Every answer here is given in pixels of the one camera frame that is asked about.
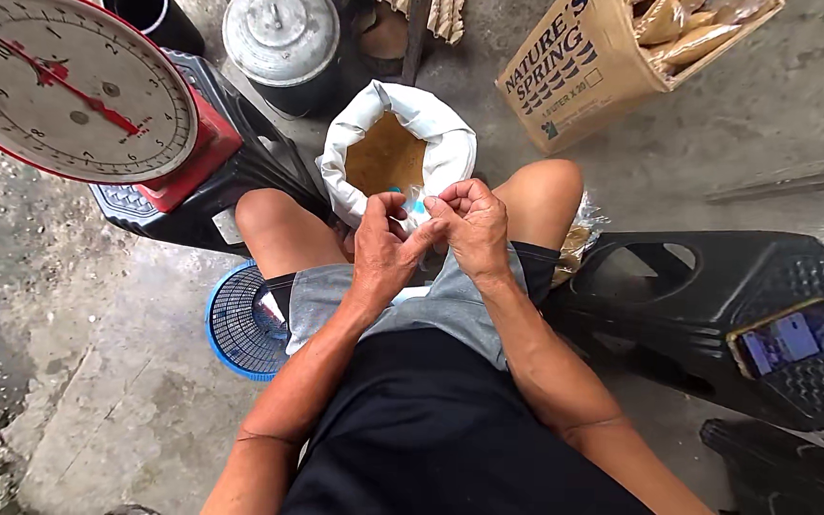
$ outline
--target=white sack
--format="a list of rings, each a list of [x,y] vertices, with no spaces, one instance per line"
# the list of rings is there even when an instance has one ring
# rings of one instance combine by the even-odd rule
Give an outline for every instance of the white sack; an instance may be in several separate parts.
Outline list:
[[[361,224],[367,197],[345,180],[346,149],[361,141],[386,111],[394,113],[414,136],[428,142],[422,166],[424,188],[416,199],[418,202],[473,175],[475,132],[452,109],[433,94],[417,88],[371,81],[332,120],[323,155],[317,158],[332,210],[352,227]],[[404,228],[411,231],[429,218],[427,212],[410,214]]]

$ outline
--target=blue plastic basket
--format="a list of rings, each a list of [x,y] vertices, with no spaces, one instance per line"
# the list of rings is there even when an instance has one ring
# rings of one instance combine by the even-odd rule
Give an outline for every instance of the blue plastic basket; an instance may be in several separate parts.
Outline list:
[[[218,281],[205,308],[205,334],[215,354],[253,381],[271,381],[288,361],[288,324],[270,301],[266,280],[250,260]]]

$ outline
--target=wrist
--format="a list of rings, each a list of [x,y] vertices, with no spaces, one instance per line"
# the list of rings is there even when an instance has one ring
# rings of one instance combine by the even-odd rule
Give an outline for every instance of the wrist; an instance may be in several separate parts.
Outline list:
[[[517,279],[510,268],[493,272],[482,272],[471,276],[473,284],[481,293],[492,293],[502,289],[517,287]]]
[[[339,310],[345,311],[350,317],[362,323],[365,327],[372,324],[389,303],[373,298],[358,288],[352,286],[345,292]]]

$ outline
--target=red scale base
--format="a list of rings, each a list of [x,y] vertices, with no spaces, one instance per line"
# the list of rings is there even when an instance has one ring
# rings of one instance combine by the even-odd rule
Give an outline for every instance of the red scale base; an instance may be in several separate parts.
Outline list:
[[[189,90],[196,99],[196,110],[199,113],[196,146],[177,170],[135,185],[161,213],[170,213],[181,205],[190,193],[195,192],[202,182],[244,145],[244,139],[237,130],[199,92],[191,87]]]

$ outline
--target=hand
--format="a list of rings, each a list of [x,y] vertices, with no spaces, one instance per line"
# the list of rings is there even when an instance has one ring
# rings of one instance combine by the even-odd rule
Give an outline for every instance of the hand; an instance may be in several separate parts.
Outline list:
[[[425,207],[435,220],[447,221],[453,254],[476,286],[512,274],[507,260],[507,207],[484,182],[454,183],[441,195],[426,198]]]
[[[418,258],[441,239],[448,226],[445,220],[429,220],[411,237],[396,222],[405,220],[402,193],[379,193],[367,199],[367,209],[355,233],[354,274],[346,294],[360,308],[380,314],[399,290],[406,286]]]

